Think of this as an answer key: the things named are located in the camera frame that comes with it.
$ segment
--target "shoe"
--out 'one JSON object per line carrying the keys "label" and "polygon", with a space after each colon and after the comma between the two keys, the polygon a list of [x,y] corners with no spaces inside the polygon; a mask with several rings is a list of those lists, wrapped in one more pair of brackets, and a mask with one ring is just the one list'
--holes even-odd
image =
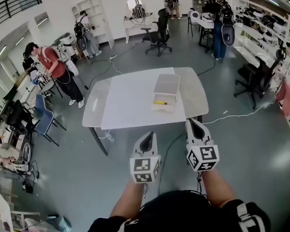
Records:
{"label": "shoe", "polygon": [[96,56],[99,56],[99,55],[101,54],[101,52],[102,52],[102,51],[100,50],[98,53],[96,53]]}
{"label": "shoe", "polygon": [[212,53],[212,57],[213,57],[213,59],[215,59],[215,60],[219,60],[219,58],[216,58],[216,57],[214,56],[214,53]]}
{"label": "shoe", "polygon": [[82,108],[84,104],[85,104],[85,98],[83,98],[83,100],[78,103],[78,108]]}
{"label": "shoe", "polygon": [[72,106],[75,102],[76,102],[76,100],[70,100],[69,106]]}

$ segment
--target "black metal railing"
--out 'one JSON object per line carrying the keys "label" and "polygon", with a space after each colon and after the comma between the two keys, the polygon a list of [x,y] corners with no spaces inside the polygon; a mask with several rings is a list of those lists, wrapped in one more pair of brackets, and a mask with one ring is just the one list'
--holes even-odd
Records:
{"label": "black metal railing", "polygon": [[0,24],[12,18],[13,15],[41,2],[41,0],[4,0],[0,2]]}

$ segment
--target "blue plastic chair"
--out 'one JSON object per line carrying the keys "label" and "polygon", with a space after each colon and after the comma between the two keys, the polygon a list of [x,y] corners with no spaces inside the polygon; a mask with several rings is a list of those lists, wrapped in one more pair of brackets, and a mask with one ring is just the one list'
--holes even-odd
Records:
{"label": "blue plastic chair", "polygon": [[54,126],[57,127],[56,123],[65,129],[56,119],[53,111],[49,108],[46,107],[45,104],[45,99],[42,94],[37,94],[36,100],[35,100],[35,110],[36,112],[40,115],[40,120],[35,126],[35,131],[38,132],[39,134],[43,135],[48,141],[53,142],[57,146],[59,146],[58,143],[56,143],[49,135],[47,135],[47,132],[50,128],[50,126],[53,124]]}

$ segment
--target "yellow marker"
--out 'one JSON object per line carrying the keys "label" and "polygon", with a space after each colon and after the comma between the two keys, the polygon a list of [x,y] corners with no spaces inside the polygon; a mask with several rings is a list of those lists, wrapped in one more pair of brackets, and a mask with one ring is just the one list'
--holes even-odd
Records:
{"label": "yellow marker", "polygon": [[167,105],[168,103],[166,102],[161,102],[161,101],[154,101],[154,104],[159,104],[159,105]]}

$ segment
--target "white bookshelf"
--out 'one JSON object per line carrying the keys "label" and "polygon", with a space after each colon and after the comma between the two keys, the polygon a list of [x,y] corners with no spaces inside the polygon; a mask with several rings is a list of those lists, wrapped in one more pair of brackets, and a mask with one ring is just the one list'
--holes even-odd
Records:
{"label": "white bookshelf", "polygon": [[114,38],[105,16],[101,0],[84,0],[72,7],[72,13],[75,20],[80,16],[79,13],[85,10],[88,15],[89,24],[95,26],[91,31],[92,35],[97,37],[99,43],[108,41],[110,47],[114,45]]}

